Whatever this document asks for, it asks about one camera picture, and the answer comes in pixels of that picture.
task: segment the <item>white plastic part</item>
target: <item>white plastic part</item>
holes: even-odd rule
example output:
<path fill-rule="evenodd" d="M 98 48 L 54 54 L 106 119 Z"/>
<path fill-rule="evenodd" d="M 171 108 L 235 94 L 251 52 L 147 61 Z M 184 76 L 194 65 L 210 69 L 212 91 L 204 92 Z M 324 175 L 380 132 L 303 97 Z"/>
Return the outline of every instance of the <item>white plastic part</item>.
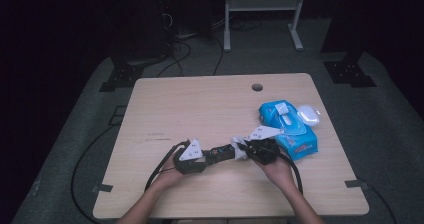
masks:
<path fill-rule="evenodd" d="M 275 105 L 275 109 L 277 109 L 278 114 L 283 115 L 289 113 L 289 109 L 287 108 L 287 105 L 285 102 L 278 103 Z"/>
<path fill-rule="evenodd" d="M 190 142 L 190 145 L 186 150 L 181 154 L 180 161 L 192 160 L 202 157 L 202 149 L 200 148 L 200 143 L 197 139 L 194 139 Z"/>
<path fill-rule="evenodd" d="M 231 138 L 231 146 L 234 147 L 234 159 L 235 160 L 239 160 L 239 159 L 246 159 L 247 155 L 246 152 L 240 150 L 240 148 L 238 147 L 237 143 L 240 143 L 242 145 L 246 146 L 246 142 L 244 141 L 243 137 L 232 137 Z"/>
<path fill-rule="evenodd" d="M 311 106 L 304 105 L 297 108 L 300 119 L 308 126 L 315 126 L 319 123 L 319 112 Z"/>
<path fill-rule="evenodd" d="M 273 128 L 273 127 L 267 127 L 267 126 L 258 126 L 250 135 L 250 140 L 263 140 L 269 137 L 273 137 L 276 135 L 280 135 L 284 133 L 284 130 Z"/>
<path fill-rule="evenodd" d="M 231 51 L 230 12 L 234 11 L 295 11 L 292 23 L 288 24 L 290 35 L 297 51 L 303 51 L 303 45 L 297 33 L 297 26 L 303 0 L 225 0 L 224 51 Z"/>

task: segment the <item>wet wipes package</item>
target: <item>wet wipes package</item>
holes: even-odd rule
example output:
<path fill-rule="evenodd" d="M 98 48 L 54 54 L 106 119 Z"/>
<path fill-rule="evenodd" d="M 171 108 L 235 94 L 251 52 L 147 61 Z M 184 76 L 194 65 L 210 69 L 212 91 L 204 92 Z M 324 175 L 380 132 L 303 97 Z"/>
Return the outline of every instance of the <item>wet wipes package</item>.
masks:
<path fill-rule="evenodd" d="M 293 160 L 318 152 L 317 137 L 310 127 L 318 124 L 318 115 L 310 106 L 299 110 L 286 100 L 267 102 L 259 108 L 263 125 L 281 129 L 282 134 L 274 138 Z"/>

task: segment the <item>person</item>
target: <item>person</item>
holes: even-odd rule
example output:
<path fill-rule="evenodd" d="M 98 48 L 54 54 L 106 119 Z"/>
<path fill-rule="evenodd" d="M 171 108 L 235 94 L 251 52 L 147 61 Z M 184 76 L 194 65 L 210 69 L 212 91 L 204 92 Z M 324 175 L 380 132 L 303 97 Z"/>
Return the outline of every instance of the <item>person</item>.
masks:
<path fill-rule="evenodd" d="M 168 158 L 162 167 L 162 170 L 166 171 L 161 172 L 157 176 L 140 199 L 118 220 L 118 224 L 147 223 L 155 203 L 162 192 L 184 177 L 183 174 L 173 168 L 174 164 L 172 162 L 172 157 L 173 155 Z M 256 162 L 256 164 L 287 198 L 299 223 L 324 223 L 321 217 L 318 216 L 305 197 L 297 189 L 291 167 L 286 161 L 277 158 L 276 161 L 268 165 L 262 165 L 258 162 Z"/>

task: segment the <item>electrical cable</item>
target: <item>electrical cable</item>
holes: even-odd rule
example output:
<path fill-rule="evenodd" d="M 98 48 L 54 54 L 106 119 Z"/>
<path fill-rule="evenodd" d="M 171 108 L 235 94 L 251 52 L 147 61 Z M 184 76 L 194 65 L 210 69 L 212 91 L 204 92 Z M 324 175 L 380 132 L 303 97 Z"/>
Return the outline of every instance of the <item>electrical cable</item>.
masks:
<path fill-rule="evenodd" d="M 165 170 L 161 170 L 159 173 L 162 173 L 162 172 L 166 172 L 166 171 L 170 171 L 170 170 L 173 170 L 173 169 L 175 169 L 176 167 L 171 167 L 171 168 L 168 168 L 168 169 L 165 169 Z"/>
<path fill-rule="evenodd" d="M 218 70 L 219 64 L 221 64 L 222 57 L 224 56 L 224 47 L 222 47 L 221 42 L 217 38 L 212 37 L 212 39 L 214 39 L 216 42 L 218 42 L 219 48 L 221 49 L 221 55 L 219 56 L 218 63 L 216 64 L 215 70 L 213 71 L 213 74 L 212 74 L 212 76 L 215 76 L 216 71 Z"/>
<path fill-rule="evenodd" d="M 182 60 L 184 60 L 184 59 L 186 59 L 190 55 L 190 53 L 191 53 L 191 47 L 190 47 L 190 45 L 188 45 L 188 44 L 186 44 L 184 42 L 179 42 L 179 44 L 183 44 L 183 45 L 185 45 L 188 48 L 187 54 L 185 54 L 181 59 L 176 60 L 175 62 L 173 62 L 173 63 L 169 64 L 168 66 L 166 66 L 165 68 L 163 68 L 156 77 L 160 77 L 162 75 L 162 73 L 165 72 L 171 66 L 173 66 L 175 64 L 180 65 L 179 62 L 182 61 Z"/>
<path fill-rule="evenodd" d="M 153 171 L 153 173 L 150 175 L 149 180 L 147 180 L 146 186 L 144 187 L 144 191 L 149 189 L 150 184 L 152 184 L 153 179 L 156 177 L 157 174 L 160 173 L 160 169 L 162 168 L 163 164 L 168 160 L 168 158 L 177 150 L 179 146 L 184 146 L 184 144 L 177 144 L 171 148 L 171 150 L 166 153 L 165 157 L 162 159 L 162 161 L 159 163 L 159 165 L 156 167 L 156 169 Z"/>
<path fill-rule="evenodd" d="M 78 167 L 81 163 L 81 160 L 84 158 L 84 156 L 87 154 L 87 152 L 91 149 L 91 147 L 104 135 L 106 134 L 108 131 L 110 131 L 112 128 L 116 127 L 116 126 L 120 126 L 122 123 L 122 121 L 119 121 L 117 123 L 111 124 L 106 130 L 104 130 L 102 133 L 100 133 L 96 138 L 94 138 L 94 140 L 90 143 L 90 145 L 88 145 L 84 152 L 82 153 L 82 155 L 79 157 L 77 164 L 75 165 L 75 168 L 72 172 L 72 179 L 71 179 L 71 196 L 72 196 L 72 201 L 74 203 L 74 205 L 76 206 L 76 208 L 78 209 L 78 211 L 90 222 L 95 223 L 95 224 L 100 224 L 100 222 L 98 222 L 97 220 L 95 220 L 94 218 L 90 217 L 87 213 L 84 212 L 84 210 L 81 208 L 81 206 L 78 204 L 76 197 L 75 197 L 75 192 L 74 192 L 74 182 L 75 182 L 75 176 L 78 170 Z"/>
<path fill-rule="evenodd" d="M 294 175 L 296 176 L 296 181 L 297 181 L 297 189 L 299 189 L 299 192 L 303 195 L 303 185 L 302 185 L 302 179 L 300 178 L 299 169 L 297 168 L 296 164 L 294 163 L 294 161 L 290 157 L 290 155 L 286 152 L 286 155 L 287 155 L 286 156 L 286 155 L 284 155 L 280 152 L 274 152 L 272 150 L 269 150 L 269 149 L 263 148 L 263 147 L 261 147 L 259 149 L 277 155 L 279 158 L 286 161 L 291 166 L 291 168 L 293 168 Z"/>
<path fill-rule="evenodd" d="M 177 58 L 175 58 L 174 52 L 172 52 L 172 59 L 174 59 L 174 61 L 176 62 L 176 64 L 178 65 L 178 68 L 180 69 L 180 74 L 178 76 L 184 76 L 183 74 L 183 68 L 181 67 L 181 63 L 180 60 L 177 60 Z"/>
<path fill-rule="evenodd" d="M 256 22 L 258 22 L 258 24 L 255 24 L 254 21 L 235 20 L 231 22 L 230 28 L 232 31 L 248 32 L 262 26 L 262 21 L 256 20 Z"/>
<path fill-rule="evenodd" d="M 229 17 L 229 19 L 231 20 L 231 19 L 232 19 L 235 15 L 236 15 L 236 14 L 231 15 L 231 16 Z M 223 26 L 224 24 L 225 24 L 225 18 L 222 18 L 221 20 L 219 20 L 219 21 L 217 21 L 217 22 L 213 23 L 213 24 L 211 25 L 211 29 L 212 29 L 214 32 L 216 32 L 216 31 L 220 31 L 220 30 L 222 30 L 222 29 L 221 29 L 221 28 L 220 28 L 220 29 L 218 29 L 218 28 L 219 28 L 219 27 L 221 27 L 221 26 Z M 190 38 L 196 37 L 196 36 L 198 36 L 198 35 L 199 35 L 199 33 L 195 32 L 195 33 L 190 33 L 190 34 L 177 35 L 177 36 L 176 36 L 176 38 L 177 38 L 177 39 L 179 39 L 179 40 L 181 40 L 181 41 L 184 41 L 184 40 L 187 40 L 187 39 L 190 39 Z"/>
<path fill-rule="evenodd" d="M 174 22 L 174 19 L 172 18 L 172 16 L 171 15 L 169 15 L 168 13 L 162 13 L 162 16 L 167 16 L 167 17 L 169 17 L 169 25 L 168 25 L 168 27 L 166 28 L 166 27 L 164 27 L 166 30 L 168 30 L 168 28 L 170 28 L 171 26 L 172 26 L 172 23 Z"/>
<path fill-rule="evenodd" d="M 359 176 L 356 176 L 356 178 L 358 180 L 360 180 L 361 182 L 365 183 L 367 185 L 367 187 L 369 189 L 371 189 L 378 196 L 378 198 L 380 198 L 380 200 L 383 202 L 384 206 L 386 207 L 387 211 L 389 212 L 390 217 L 392 218 L 393 223 L 394 224 L 397 224 L 396 216 L 393 213 L 393 210 L 390 208 L 390 206 L 387 203 L 387 201 L 383 198 L 383 196 L 373 186 L 371 186 L 365 179 L 363 179 L 363 178 L 361 178 Z"/>
<path fill-rule="evenodd" d="M 219 28 L 220 26 L 223 26 L 224 25 L 224 23 L 225 23 L 225 18 L 222 18 L 221 20 L 219 20 L 218 22 L 215 22 L 215 23 L 213 23 L 212 25 L 211 25 L 211 28 L 212 28 L 212 30 L 214 30 L 214 29 L 217 29 L 217 28 Z M 185 34 L 185 35 L 178 35 L 177 36 L 177 38 L 182 38 L 182 39 L 185 39 L 185 38 L 191 38 L 191 37 L 195 37 L 195 36 L 197 36 L 198 35 L 198 33 L 191 33 L 191 34 Z"/>

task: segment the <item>white shelf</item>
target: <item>white shelf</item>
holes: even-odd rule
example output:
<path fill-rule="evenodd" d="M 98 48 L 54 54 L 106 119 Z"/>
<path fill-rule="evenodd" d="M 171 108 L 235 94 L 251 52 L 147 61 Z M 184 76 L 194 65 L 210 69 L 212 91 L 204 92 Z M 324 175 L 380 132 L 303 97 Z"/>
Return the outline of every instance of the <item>white shelf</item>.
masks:
<path fill-rule="evenodd" d="M 297 0 L 229 0 L 229 11 L 296 10 Z"/>

